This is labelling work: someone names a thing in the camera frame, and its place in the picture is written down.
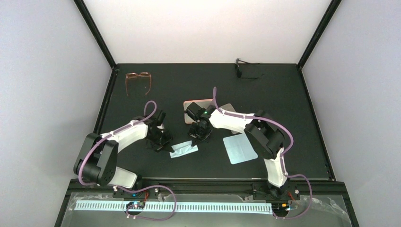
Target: black frame post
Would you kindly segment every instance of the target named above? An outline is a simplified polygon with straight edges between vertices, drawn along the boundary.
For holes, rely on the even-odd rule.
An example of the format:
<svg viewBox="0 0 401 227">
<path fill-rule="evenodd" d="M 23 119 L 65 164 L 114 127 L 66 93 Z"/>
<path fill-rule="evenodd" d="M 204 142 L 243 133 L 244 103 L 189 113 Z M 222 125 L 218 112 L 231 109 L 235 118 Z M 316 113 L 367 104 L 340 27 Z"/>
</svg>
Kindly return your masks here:
<svg viewBox="0 0 401 227">
<path fill-rule="evenodd" d="M 302 69 L 305 66 L 306 61 L 308 60 L 309 56 L 311 56 L 311 53 L 316 46 L 317 42 L 320 39 L 320 36 L 322 36 L 324 30 L 326 29 L 327 25 L 329 24 L 331 18 L 333 17 L 336 9 L 338 8 L 341 0 L 331 0 L 329 7 L 327 8 L 326 12 L 323 15 L 323 18 L 321 19 L 319 25 L 316 28 L 316 31 L 314 32 L 311 40 L 309 41 L 308 46 L 306 47 L 304 53 L 302 54 L 301 59 L 299 60 L 297 66 Z"/>
<path fill-rule="evenodd" d="M 92 32 L 93 37 L 96 39 L 97 44 L 99 45 L 100 49 L 102 50 L 103 54 L 105 55 L 105 58 L 109 62 L 110 68 L 114 69 L 116 66 L 116 63 L 112 57 L 112 54 L 110 53 L 109 49 L 107 48 L 107 45 L 106 45 L 105 41 L 103 40 L 103 37 L 99 32 L 99 29 L 97 29 L 95 21 L 93 20 L 92 16 L 90 15 L 89 10 L 87 9 L 87 6 L 85 5 L 83 0 L 74 0 L 74 2 L 77 5 L 79 11 L 81 12 L 82 17 L 84 18 L 85 22 L 87 23 L 90 31 Z"/>
</svg>

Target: eyeglasses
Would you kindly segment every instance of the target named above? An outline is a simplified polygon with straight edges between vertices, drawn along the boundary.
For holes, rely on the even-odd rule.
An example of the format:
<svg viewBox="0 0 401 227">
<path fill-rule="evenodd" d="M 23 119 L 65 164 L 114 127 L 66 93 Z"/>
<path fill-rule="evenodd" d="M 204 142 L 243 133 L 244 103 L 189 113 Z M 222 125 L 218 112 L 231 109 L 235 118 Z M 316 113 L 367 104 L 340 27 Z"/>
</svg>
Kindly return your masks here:
<svg viewBox="0 0 401 227">
<path fill-rule="evenodd" d="M 129 96 L 128 95 L 128 80 L 135 79 L 138 77 L 149 78 L 149 91 L 150 91 L 150 88 L 152 86 L 152 75 L 150 73 L 148 73 L 148 72 L 141 72 L 140 74 L 135 73 L 135 72 L 127 73 L 127 74 L 125 74 L 125 91 L 127 92 L 127 96 Z"/>
</svg>

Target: white led strip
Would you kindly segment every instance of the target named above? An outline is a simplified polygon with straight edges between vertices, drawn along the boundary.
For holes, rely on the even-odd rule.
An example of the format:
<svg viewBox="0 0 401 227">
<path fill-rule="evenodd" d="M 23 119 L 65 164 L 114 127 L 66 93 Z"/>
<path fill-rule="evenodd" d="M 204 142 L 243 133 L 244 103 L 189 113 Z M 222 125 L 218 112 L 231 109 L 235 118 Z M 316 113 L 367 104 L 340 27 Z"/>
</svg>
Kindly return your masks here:
<svg viewBox="0 0 401 227">
<path fill-rule="evenodd" d="M 75 210 L 125 211 L 130 201 L 77 201 Z M 129 211 L 171 212 L 174 202 L 145 203 L 145 208 Z M 270 203 L 244 202 L 177 202 L 176 212 L 272 214 Z"/>
</svg>

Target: black mat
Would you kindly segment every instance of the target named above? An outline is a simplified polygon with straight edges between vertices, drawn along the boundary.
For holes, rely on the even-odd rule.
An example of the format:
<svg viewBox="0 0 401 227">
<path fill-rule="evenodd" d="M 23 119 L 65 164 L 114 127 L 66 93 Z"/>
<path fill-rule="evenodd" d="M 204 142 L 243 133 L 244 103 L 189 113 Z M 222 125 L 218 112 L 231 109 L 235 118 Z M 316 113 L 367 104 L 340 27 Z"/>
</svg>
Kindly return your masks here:
<svg viewBox="0 0 401 227">
<path fill-rule="evenodd" d="M 242 67 L 244 77 L 263 73 L 260 79 L 238 79 L 234 64 L 121 64 L 119 69 L 101 132 L 114 130 L 142 115 L 145 103 L 154 100 L 167 114 L 164 124 L 174 137 L 173 144 L 188 141 L 191 138 L 187 135 L 189 125 L 184 123 L 183 102 L 212 98 L 213 87 L 217 86 L 219 105 L 231 103 L 240 113 L 262 109 L 292 132 L 294 147 L 285 156 L 290 175 L 328 179 L 318 131 L 294 64 Z M 152 88 L 147 96 L 148 79 L 130 81 L 130 96 L 126 96 L 128 72 L 152 74 Z M 119 154 L 118 166 L 144 177 L 266 178 L 261 158 L 230 163 L 223 143 L 223 138 L 230 135 L 228 130 L 215 129 L 208 143 L 198 145 L 199 151 L 178 158 L 170 158 L 168 152 L 146 149 L 145 141 L 138 141 Z"/>
</svg>

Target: purple cable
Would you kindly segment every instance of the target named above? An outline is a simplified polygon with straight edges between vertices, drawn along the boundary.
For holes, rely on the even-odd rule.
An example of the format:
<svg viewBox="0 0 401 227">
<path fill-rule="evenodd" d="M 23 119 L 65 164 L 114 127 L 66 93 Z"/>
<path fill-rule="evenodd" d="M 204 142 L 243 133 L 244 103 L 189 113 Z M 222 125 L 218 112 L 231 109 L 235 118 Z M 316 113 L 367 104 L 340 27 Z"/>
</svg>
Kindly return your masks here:
<svg viewBox="0 0 401 227">
<path fill-rule="evenodd" d="M 117 186 L 117 188 L 119 188 L 119 189 L 121 189 L 121 190 L 123 190 L 123 191 L 125 191 L 125 192 L 128 192 L 128 193 L 139 193 L 139 192 L 148 190 L 148 189 L 150 189 L 150 188 L 164 188 L 164 189 L 166 189 L 167 191 L 169 191 L 169 192 L 171 193 L 171 195 L 173 196 L 173 198 L 174 198 L 174 208 L 173 208 L 173 211 L 171 212 L 171 214 L 170 214 L 169 216 L 167 216 L 167 217 L 165 217 L 165 218 L 147 218 L 147 217 L 142 217 L 142 216 L 131 215 L 131 214 L 128 213 L 128 209 L 127 209 L 127 210 L 125 211 L 125 214 L 126 214 L 128 217 L 141 218 L 141 219 L 145 219 L 145 220 L 149 220 L 149 221 L 165 221 L 165 220 L 167 220 L 167 219 L 170 219 L 170 218 L 175 214 L 175 209 L 176 209 L 176 207 L 177 207 L 177 198 L 175 197 L 174 192 L 173 192 L 171 189 L 169 189 L 168 187 L 166 187 L 166 186 L 162 186 L 162 185 L 153 185 L 153 186 L 149 186 L 149 187 L 146 187 L 146 188 L 142 188 L 142 189 L 137 190 L 137 191 L 128 190 L 128 189 L 126 189 L 126 188 L 124 188 L 124 187 L 121 187 L 121 186 Z"/>
<path fill-rule="evenodd" d="M 148 101 L 148 102 L 146 103 L 145 109 L 146 109 L 146 107 L 148 106 L 149 103 L 153 103 L 153 105 L 155 105 L 155 108 L 153 109 L 152 113 L 149 114 L 149 116 L 145 117 L 144 119 L 142 119 L 142 120 L 140 120 L 140 121 L 134 122 L 133 125 L 131 125 L 131 124 L 126 124 L 126 125 L 122 126 L 122 127 L 118 128 L 118 129 L 114 130 L 114 131 L 113 131 L 113 134 L 117 134 L 117 133 L 119 133 L 119 132 L 121 132 L 121 131 L 124 131 L 125 129 L 127 129 L 127 128 L 129 128 L 129 127 L 132 127 L 132 126 L 134 126 L 134 125 L 137 125 L 137 124 L 139 124 L 139 123 L 141 123 L 141 122 L 144 122 L 144 121 L 146 121 L 147 119 L 151 118 L 151 116 L 156 112 L 157 104 L 156 104 L 155 101 L 150 100 L 150 101 Z M 96 183 L 86 183 L 86 182 L 84 182 L 84 181 L 82 180 L 82 172 L 83 172 L 84 166 L 86 165 L 86 163 L 87 163 L 89 157 L 90 157 L 90 156 L 92 155 L 92 153 L 96 150 L 96 148 L 99 147 L 100 144 L 102 144 L 106 139 L 108 139 L 108 138 L 110 138 L 110 137 L 112 137 L 112 136 L 113 136 L 113 135 L 110 133 L 110 134 L 106 135 L 105 137 L 103 137 L 101 140 L 99 140 L 99 141 L 91 148 L 91 150 L 90 150 L 90 151 L 88 152 L 88 154 L 85 156 L 84 160 L 82 161 L 81 168 L 79 169 L 79 172 L 78 172 L 78 181 L 81 183 L 81 185 L 89 186 L 89 185 L 96 184 Z"/>
<path fill-rule="evenodd" d="M 227 115 L 227 116 L 238 117 L 238 118 L 244 118 L 244 116 L 241 115 L 241 114 L 227 113 L 227 112 L 224 112 L 224 113 L 223 113 L 223 111 L 222 111 L 222 110 L 219 108 L 219 106 L 217 105 L 216 93 L 217 93 L 217 87 L 214 87 L 214 88 L 213 88 L 213 101 L 212 101 L 212 102 L 213 102 L 214 106 L 216 107 L 216 109 L 217 109 L 220 113 L 225 114 L 225 115 Z M 245 119 L 256 119 L 256 120 L 261 120 L 261 121 L 269 122 L 269 123 L 271 123 L 271 124 L 276 125 L 276 126 L 279 127 L 280 129 L 282 129 L 282 130 L 288 135 L 288 137 L 289 137 L 289 139 L 290 139 L 289 146 L 288 146 L 288 147 L 283 151 L 283 153 L 281 153 L 281 155 L 280 155 L 281 170 L 283 171 L 284 176 L 286 176 L 286 177 L 288 177 L 288 178 L 294 178 L 294 177 L 299 177 L 299 176 L 305 178 L 306 182 L 308 183 L 308 187 L 309 187 L 309 192 L 310 192 L 310 195 L 311 195 L 311 199 L 309 200 L 308 207 L 304 210 L 304 212 L 302 212 L 302 213 L 300 213 L 300 214 L 298 214 L 298 215 L 296 215 L 296 216 L 294 216 L 294 217 L 282 218 L 282 217 L 278 217 L 274 212 L 273 212 L 273 216 L 275 216 L 276 218 L 281 218 L 281 219 L 295 219 L 295 218 L 298 218 L 298 217 L 304 215 L 304 214 L 309 210 L 309 207 L 311 206 L 311 203 L 312 203 L 312 187 L 311 187 L 311 183 L 309 182 L 308 178 L 307 178 L 306 176 L 302 175 L 302 174 L 296 174 L 296 175 L 291 175 L 291 176 L 289 176 L 289 175 L 284 171 L 284 159 L 283 159 L 283 156 L 284 156 L 284 154 L 285 154 L 287 151 L 289 151 L 289 150 L 292 148 L 292 146 L 294 145 L 294 137 L 291 135 L 290 131 L 289 131 L 288 129 L 286 129 L 283 125 L 281 125 L 280 123 L 275 122 L 275 121 L 273 121 L 273 120 L 271 120 L 271 119 L 267 119 L 267 118 L 264 118 L 264 117 L 257 117 L 257 116 L 245 116 Z"/>
</svg>

